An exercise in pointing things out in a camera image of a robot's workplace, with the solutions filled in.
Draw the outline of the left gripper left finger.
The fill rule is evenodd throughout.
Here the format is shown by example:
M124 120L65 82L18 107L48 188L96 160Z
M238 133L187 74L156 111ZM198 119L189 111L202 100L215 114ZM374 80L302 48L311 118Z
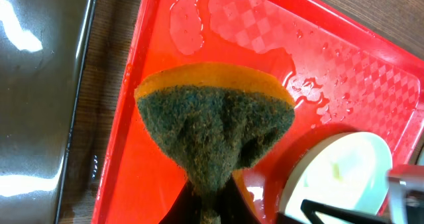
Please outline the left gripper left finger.
M187 181L174 204L159 224L200 224L201 197Z

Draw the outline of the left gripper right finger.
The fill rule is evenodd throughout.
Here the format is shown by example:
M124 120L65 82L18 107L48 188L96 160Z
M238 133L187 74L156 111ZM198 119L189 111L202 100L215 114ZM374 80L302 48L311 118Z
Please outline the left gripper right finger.
M221 224L260 224L233 177L225 184L218 196L218 214Z

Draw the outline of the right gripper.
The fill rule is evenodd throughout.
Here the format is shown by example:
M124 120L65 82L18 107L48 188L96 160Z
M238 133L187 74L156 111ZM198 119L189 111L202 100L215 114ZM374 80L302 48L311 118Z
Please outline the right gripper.
M405 208L408 223L423 223L423 200L406 199ZM356 224L392 224L393 221L376 215L365 214L358 211L351 211L333 207L323 203L317 203L305 199L302 201L301 210L306 214L307 220L312 224L324 224L325 222L318 217L318 213L329 215L341 221Z

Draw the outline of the white plate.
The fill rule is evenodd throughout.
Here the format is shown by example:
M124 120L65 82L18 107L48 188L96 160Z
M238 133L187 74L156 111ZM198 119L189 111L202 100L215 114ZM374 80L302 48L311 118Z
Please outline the white plate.
M318 203L375 215L388 192L392 154L386 141L369 132L333 135L306 152L282 190L279 212L308 223L301 203Z

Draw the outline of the orange green scrub sponge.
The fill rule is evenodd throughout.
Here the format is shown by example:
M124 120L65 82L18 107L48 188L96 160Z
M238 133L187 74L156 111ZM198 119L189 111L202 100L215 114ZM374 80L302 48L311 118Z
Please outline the orange green scrub sponge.
M218 62L149 75L134 99L151 139L201 197L200 223L221 223L218 196L234 171L256 165L295 119L295 103L274 76Z

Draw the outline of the red plastic serving tray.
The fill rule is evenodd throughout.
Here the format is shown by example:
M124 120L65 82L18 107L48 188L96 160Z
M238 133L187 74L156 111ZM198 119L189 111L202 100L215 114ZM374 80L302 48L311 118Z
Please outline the red plastic serving tray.
M94 223L158 223L186 182L153 143L134 90L149 74L200 61L275 76L296 104L290 131L244 181L273 223L289 172L317 142L368 131L394 165L423 130L423 62L319 0L142 0L93 210Z

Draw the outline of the black water basin tray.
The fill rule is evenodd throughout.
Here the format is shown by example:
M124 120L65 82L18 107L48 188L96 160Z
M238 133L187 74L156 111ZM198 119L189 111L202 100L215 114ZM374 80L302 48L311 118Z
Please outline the black water basin tray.
M1 0L1 222L57 223L96 0Z

